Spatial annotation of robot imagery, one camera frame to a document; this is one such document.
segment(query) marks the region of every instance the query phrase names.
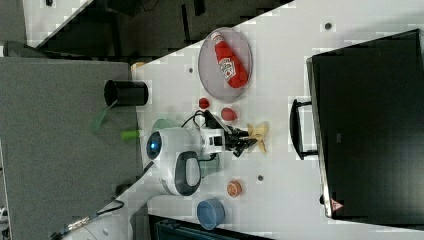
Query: black cup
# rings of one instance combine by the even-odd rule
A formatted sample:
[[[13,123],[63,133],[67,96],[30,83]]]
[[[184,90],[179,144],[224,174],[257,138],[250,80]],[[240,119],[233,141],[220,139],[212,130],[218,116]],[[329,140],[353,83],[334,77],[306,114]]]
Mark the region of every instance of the black cup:
[[[112,107],[143,106],[149,99],[149,90],[147,85],[141,81],[109,80],[105,84],[104,96],[108,107],[111,105],[113,105]]]

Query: sticker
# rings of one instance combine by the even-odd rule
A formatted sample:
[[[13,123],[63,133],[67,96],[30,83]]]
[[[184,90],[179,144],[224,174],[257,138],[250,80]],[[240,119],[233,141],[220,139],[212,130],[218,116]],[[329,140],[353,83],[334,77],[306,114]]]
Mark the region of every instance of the sticker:
[[[219,61],[218,64],[227,82],[230,81],[230,79],[236,75],[234,61],[231,61],[230,58],[223,58]]]
[[[343,207],[340,203],[336,202],[335,200],[331,199],[331,207],[333,208],[333,212],[339,210]]]

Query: blue bowl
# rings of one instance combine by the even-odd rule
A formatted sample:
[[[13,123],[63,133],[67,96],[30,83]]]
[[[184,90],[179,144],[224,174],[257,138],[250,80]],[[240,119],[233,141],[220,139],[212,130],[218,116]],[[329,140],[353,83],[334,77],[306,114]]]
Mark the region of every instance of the blue bowl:
[[[201,201],[197,205],[197,218],[206,230],[212,230],[224,221],[224,206],[218,199]]]

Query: ketchup bottle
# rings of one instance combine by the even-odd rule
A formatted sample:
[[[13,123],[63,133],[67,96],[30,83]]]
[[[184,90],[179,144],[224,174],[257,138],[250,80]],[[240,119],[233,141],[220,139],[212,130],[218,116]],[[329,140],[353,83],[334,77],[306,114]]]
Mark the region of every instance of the ketchup bottle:
[[[240,88],[247,84],[247,72],[236,54],[225,42],[219,32],[212,34],[215,43],[216,59],[225,80],[232,88]]]

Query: white robot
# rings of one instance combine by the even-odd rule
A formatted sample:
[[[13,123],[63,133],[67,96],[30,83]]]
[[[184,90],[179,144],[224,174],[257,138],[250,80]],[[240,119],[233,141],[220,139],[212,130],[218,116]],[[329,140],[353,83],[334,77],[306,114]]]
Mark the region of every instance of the white robot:
[[[196,116],[205,118],[206,127],[199,127]],[[195,128],[168,128],[149,137],[146,154],[153,164],[145,174],[122,195],[96,214],[68,225],[52,240],[131,240],[130,218],[153,197],[159,195],[190,196],[200,185],[198,159],[223,151],[239,157],[256,143],[248,133],[226,126],[209,111],[197,111]]]

